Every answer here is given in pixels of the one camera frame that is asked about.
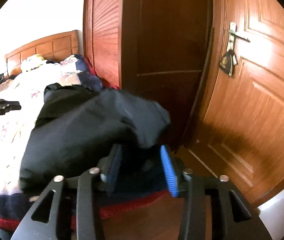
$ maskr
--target bed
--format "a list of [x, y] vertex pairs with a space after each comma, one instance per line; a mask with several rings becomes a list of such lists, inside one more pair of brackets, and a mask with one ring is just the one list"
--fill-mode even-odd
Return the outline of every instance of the bed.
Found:
[[[113, 87], [100, 80], [89, 61], [78, 52], [77, 31], [59, 33], [30, 42], [5, 55], [8, 76], [17, 75], [0, 86], [0, 98], [19, 101], [22, 109], [0, 116], [0, 228], [14, 231], [36, 196], [24, 195], [19, 189], [19, 169], [30, 133], [44, 104], [43, 93], [47, 85], [60, 83], [92, 85], [94, 90]], [[33, 54], [57, 63], [21, 73], [21, 63]], [[142, 199], [129, 197], [123, 204], [101, 208], [101, 217], [107, 218], [138, 206], [145, 206], [165, 195], [165, 192], [146, 193]], [[71, 228], [75, 228], [75, 217]]]

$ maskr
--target black garment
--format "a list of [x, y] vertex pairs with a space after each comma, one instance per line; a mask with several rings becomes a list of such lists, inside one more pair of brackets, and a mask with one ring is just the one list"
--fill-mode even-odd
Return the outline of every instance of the black garment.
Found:
[[158, 103], [123, 90], [97, 95], [82, 86], [53, 84], [44, 97], [21, 163], [24, 192], [43, 189], [56, 175], [80, 175], [108, 156], [114, 143], [151, 148], [170, 124]]

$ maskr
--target bolt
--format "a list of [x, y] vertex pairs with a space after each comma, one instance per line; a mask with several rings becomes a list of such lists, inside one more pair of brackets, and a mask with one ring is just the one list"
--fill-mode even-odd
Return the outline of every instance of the bolt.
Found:
[[89, 169], [89, 172], [91, 174], [98, 174], [100, 172], [100, 169], [97, 168], [97, 167], [93, 167], [93, 168]]
[[227, 175], [221, 175], [221, 176], [219, 177], [219, 179], [220, 179], [220, 181], [223, 181], [223, 182], [229, 181], [229, 177], [228, 177]]
[[191, 175], [191, 174], [193, 174], [193, 170], [192, 170], [192, 169], [189, 169], [189, 168], [186, 168], [186, 169], [183, 170], [183, 173], [184, 173], [184, 174]]
[[53, 180], [55, 182], [61, 182], [63, 179], [64, 179], [64, 177], [62, 175], [57, 175], [57, 176], [54, 177]]

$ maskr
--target headboard panel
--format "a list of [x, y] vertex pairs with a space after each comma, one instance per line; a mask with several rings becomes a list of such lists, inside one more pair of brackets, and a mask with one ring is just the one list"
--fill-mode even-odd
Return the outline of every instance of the headboard panel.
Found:
[[8, 75], [21, 73], [21, 62], [34, 54], [42, 54], [45, 59], [62, 61], [79, 52], [77, 30], [53, 34], [13, 50], [4, 59]]

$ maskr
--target bed sheet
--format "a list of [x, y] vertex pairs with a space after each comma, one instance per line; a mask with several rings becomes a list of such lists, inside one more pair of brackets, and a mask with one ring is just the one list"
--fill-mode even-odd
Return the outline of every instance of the bed sheet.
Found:
[[80, 84], [78, 72], [67, 64], [46, 64], [18, 75], [0, 92], [0, 98], [19, 101], [22, 107], [0, 116], [0, 195], [20, 192], [20, 163], [44, 104], [45, 87], [55, 82], [62, 86]]

